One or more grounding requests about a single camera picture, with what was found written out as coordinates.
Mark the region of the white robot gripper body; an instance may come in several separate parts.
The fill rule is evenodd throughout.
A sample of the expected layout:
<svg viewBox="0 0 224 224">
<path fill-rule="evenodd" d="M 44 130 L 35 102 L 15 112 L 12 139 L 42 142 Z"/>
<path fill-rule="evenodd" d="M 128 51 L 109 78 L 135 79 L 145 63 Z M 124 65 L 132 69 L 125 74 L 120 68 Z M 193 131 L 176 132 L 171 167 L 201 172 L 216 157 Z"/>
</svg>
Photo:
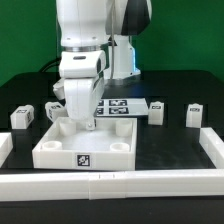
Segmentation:
<svg viewBox="0 0 224 224">
<path fill-rule="evenodd" d="M 105 67 L 106 54 L 103 50 L 62 52 L 59 74 L 64 79 L 66 108 L 71 119 L 93 122 L 94 112 L 104 92 Z"/>
</svg>

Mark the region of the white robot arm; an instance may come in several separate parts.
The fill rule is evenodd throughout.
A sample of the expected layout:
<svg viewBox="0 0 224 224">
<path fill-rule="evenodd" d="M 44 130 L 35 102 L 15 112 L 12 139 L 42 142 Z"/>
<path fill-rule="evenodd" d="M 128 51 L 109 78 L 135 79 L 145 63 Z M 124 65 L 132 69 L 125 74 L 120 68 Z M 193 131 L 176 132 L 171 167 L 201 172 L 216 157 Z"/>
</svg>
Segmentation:
<svg viewBox="0 0 224 224">
<path fill-rule="evenodd" d="M 138 75 L 130 38 L 151 22 L 151 0 L 56 0 L 68 116 L 95 128 L 94 113 L 107 82 Z"/>
</svg>

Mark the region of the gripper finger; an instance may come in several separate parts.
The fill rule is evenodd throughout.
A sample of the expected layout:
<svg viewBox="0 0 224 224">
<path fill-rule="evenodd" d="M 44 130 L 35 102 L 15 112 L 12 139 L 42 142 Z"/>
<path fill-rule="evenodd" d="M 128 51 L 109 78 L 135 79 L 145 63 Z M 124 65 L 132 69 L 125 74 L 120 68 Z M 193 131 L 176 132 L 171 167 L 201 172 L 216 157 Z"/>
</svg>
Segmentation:
<svg viewBox="0 0 224 224">
<path fill-rule="evenodd" d="M 96 119 L 91 117 L 86 122 L 86 129 L 87 130 L 94 130 L 96 128 Z"/>
</svg>

